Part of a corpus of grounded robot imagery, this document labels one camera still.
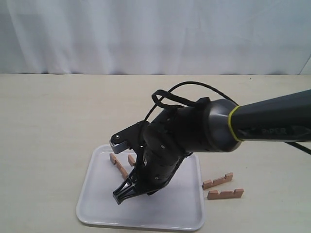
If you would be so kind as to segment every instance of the white curtain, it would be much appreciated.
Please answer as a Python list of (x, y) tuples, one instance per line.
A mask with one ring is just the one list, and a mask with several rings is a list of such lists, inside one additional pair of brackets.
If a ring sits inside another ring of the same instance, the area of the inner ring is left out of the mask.
[(2, 0), (0, 72), (311, 74), (310, 0)]

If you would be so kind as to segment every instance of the table surface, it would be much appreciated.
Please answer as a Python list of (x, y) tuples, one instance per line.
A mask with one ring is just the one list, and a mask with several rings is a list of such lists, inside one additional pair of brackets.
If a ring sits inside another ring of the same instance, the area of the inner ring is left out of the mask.
[[(92, 151), (142, 120), (154, 91), (185, 80), (210, 84), (240, 105), (311, 88), (311, 76), (0, 74), (0, 231), (125, 231), (84, 226), (76, 217)], [(176, 93), (219, 98), (193, 85)], [(198, 156), (204, 180), (234, 173), (219, 191), (244, 189), (241, 199), (206, 200), (200, 232), (310, 230), (310, 155), (280, 142), (244, 142), (232, 153)]]

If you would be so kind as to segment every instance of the wooden puzzle piece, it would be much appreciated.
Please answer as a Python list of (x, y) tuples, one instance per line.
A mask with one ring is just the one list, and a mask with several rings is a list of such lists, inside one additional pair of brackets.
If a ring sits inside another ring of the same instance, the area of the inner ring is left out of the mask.
[(219, 200), (219, 199), (232, 199), (232, 198), (241, 198), (244, 189), (239, 188), (234, 191), (222, 191), (218, 193), (217, 190), (212, 190), (208, 192), (207, 199), (208, 200)]
[(217, 185), (220, 185), (222, 183), (229, 182), (232, 180), (232, 177), (233, 177), (233, 173), (230, 172), (230, 173), (225, 174), (224, 177), (219, 177), (217, 179), (214, 179), (213, 182), (212, 182), (212, 180), (204, 181), (202, 184), (202, 188), (203, 188), (203, 190), (205, 190), (205, 189), (212, 188), (212, 187), (215, 187)]
[(116, 156), (113, 153), (110, 153), (110, 161), (113, 165), (116, 165), (120, 173), (122, 174), (123, 179), (126, 179), (128, 177), (127, 171), (124, 169), (122, 164), (117, 160)]
[(127, 156), (127, 161), (131, 166), (135, 166), (136, 161), (130, 154)]

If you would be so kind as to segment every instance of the plastic tray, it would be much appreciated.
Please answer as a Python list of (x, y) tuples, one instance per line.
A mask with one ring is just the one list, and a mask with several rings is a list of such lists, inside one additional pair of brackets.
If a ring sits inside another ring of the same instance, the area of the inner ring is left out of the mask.
[[(196, 155), (185, 159), (171, 182), (155, 194), (142, 195), (117, 205), (112, 192), (122, 183), (122, 175), (110, 162), (109, 145), (93, 152), (78, 200), (76, 214), (87, 225), (116, 228), (140, 228), (168, 231), (196, 231), (205, 221), (205, 204), (199, 160)], [(127, 155), (117, 159), (130, 172)]]

